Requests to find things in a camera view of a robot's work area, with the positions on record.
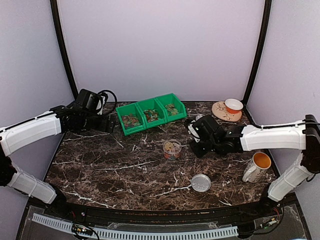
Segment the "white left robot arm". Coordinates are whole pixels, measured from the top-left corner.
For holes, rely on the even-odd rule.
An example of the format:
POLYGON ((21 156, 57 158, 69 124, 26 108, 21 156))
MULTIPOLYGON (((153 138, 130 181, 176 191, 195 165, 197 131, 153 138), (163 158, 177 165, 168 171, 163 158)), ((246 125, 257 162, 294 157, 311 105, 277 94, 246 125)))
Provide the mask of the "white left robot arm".
POLYGON ((52 185, 23 171, 10 159, 15 151, 50 136, 66 132, 79 133, 96 130, 111 133, 115 119, 103 108, 110 90, 98 93, 81 89, 77 98, 67 106, 59 105, 41 115, 2 127, 0 129, 0 184, 11 187, 29 197, 51 205, 51 210, 60 218, 67 218, 70 206, 63 201, 64 195, 52 185))

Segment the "green bin with popsicle candies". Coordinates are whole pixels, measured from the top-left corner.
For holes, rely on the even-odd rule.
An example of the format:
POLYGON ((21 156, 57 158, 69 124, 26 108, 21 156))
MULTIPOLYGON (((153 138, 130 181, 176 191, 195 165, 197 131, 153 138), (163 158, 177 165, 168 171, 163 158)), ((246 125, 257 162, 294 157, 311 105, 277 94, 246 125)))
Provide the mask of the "green bin with popsicle candies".
POLYGON ((161 95, 156 97, 156 99, 163 105, 168 122, 173 122, 187 117, 185 105, 175 94, 169 93, 161 95))

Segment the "clear plastic cup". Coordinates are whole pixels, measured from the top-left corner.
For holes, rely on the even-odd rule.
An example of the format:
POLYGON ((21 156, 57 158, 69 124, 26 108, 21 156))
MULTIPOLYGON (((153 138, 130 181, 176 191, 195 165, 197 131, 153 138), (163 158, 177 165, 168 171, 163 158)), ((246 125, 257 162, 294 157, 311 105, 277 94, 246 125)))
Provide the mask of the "clear plastic cup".
POLYGON ((163 155, 166 159, 176 160, 180 157, 182 145, 178 140, 170 139, 163 143, 163 155))

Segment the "clear round plastic lid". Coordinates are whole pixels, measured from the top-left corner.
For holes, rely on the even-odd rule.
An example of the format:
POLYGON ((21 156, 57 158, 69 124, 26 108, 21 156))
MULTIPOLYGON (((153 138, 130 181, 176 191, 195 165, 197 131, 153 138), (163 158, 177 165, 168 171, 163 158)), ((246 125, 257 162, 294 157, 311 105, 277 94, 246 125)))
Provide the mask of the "clear round plastic lid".
POLYGON ((211 188, 211 180, 210 178, 205 175, 205 174, 196 174, 195 176, 192 177, 191 179, 191 187, 196 191, 196 192, 206 192, 211 188))

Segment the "green bin with star candies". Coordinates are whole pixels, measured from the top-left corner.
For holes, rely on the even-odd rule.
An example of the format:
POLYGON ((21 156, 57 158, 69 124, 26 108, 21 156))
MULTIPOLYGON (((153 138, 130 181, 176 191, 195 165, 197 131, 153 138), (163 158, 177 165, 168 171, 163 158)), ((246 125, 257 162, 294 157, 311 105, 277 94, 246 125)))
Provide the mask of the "green bin with star candies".
POLYGON ((120 125, 125 136, 147 129, 146 121, 137 103, 131 103, 116 108, 120 125))

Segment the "green bin with lollipops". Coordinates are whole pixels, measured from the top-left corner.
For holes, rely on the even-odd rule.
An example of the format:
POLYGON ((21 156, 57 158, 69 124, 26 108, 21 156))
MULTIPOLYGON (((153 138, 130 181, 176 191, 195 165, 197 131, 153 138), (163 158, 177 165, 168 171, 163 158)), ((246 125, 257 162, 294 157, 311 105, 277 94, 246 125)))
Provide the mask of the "green bin with lollipops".
POLYGON ((142 117, 146 120, 146 128, 151 129, 167 122, 162 106, 155 98, 137 102, 137 106, 142 112, 142 117))

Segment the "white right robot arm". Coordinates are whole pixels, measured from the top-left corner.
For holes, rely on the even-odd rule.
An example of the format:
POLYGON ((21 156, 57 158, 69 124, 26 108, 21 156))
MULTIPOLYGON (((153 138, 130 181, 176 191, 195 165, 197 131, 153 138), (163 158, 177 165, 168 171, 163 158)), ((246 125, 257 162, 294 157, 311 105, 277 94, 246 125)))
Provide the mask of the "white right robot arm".
POLYGON ((313 115, 305 119, 277 125, 237 125, 225 130, 211 115, 184 123, 193 137, 190 147, 202 158, 208 152, 219 155, 260 149, 295 149, 300 154, 294 163, 276 180, 266 197, 255 205, 255 213, 266 217, 286 194, 304 180, 320 172, 320 124, 313 115))

